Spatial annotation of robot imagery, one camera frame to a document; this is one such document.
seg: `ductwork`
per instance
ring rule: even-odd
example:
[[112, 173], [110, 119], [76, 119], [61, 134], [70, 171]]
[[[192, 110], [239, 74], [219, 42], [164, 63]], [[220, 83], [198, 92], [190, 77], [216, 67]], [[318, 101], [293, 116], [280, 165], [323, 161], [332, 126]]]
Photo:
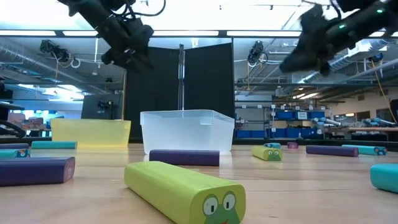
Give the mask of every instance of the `ductwork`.
[[[0, 60], [10, 62], [21, 62], [21, 66], [33, 70], [43, 76], [53, 77], [56, 72], [55, 66], [49, 66], [44, 63], [44, 59], [38, 55], [30, 52], [29, 50], [6, 40], [0, 40]], [[81, 82], [84, 85], [86, 82], [85, 78], [74, 72], [67, 70], [66, 68], [59, 67], [58, 75], [63, 76], [67, 79]], [[96, 90], [100, 93], [108, 93], [96, 86], [88, 85], [91, 90]]]
[[[363, 58], [375, 56], [379, 53], [379, 50], [381, 50], [383, 47], [387, 46], [387, 44], [391, 42], [392, 40], [390, 39], [370, 40], [367, 51], [362, 51], [359, 54], [348, 54], [339, 58], [338, 60], [335, 60], [330, 64], [330, 70], [337, 71]], [[313, 81], [322, 77], [323, 75], [321, 73], [313, 72], [298, 81], [298, 83], [312, 83]], [[291, 91], [293, 91], [293, 89], [293, 87], [284, 88], [282, 90], [282, 93], [290, 93]]]

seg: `teal block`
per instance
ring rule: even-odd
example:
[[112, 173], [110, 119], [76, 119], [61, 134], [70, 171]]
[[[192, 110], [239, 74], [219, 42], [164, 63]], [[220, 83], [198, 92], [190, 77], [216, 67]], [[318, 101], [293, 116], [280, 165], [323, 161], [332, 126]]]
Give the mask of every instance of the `teal block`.
[[34, 141], [32, 149], [76, 149], [75, 141]]
[[274, 148], [274, 149], [280, 149], [280, 143], [275, 143], [275, 142], [265, 143], [264, 147], [271, 147], [271, 148]]
[[383, 146], [355, 146], [355, 145], [342, 145], [343, 147], [357, 147], [360, 154], [385, 156], [387, 149]]
[[398, 193], [398, 164], [373, 165], [371, 182], [375, 188]]
[[29, 158], [29, 149], [0, 149], [0, 159]]

